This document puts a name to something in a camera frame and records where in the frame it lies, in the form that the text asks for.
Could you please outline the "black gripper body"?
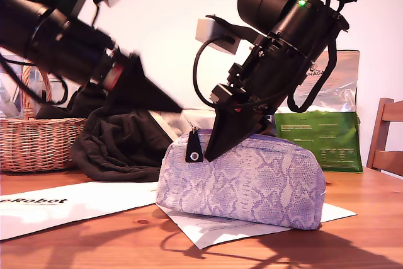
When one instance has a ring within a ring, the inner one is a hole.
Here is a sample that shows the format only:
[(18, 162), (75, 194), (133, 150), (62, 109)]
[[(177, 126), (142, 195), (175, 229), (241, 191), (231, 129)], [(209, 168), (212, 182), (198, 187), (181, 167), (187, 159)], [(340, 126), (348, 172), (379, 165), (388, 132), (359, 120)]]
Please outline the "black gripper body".
[(104, 32), (57, 10), (37, 10), (31, 17), (31, 61), (44, 71), (79, 84), (94, 79), (106, 89), (134, 77), (135, 57), (123, 54)]
[(300, 35), (293, 42), (275, 33), (264, 36), (258, 32), (218, 33), (210, 37), (210, 43), (223, 52), (235, 52), (240, 40), (253, 44), (251, 53), (242, 65), (232, 65), (227, 84), (214, 87), (210, 106), (235, 112), (248, 108), (265, 114), (273, 112), (304, 78), (303, 69), (310, 63), (308, 56), (315, 52), (315, 38)]

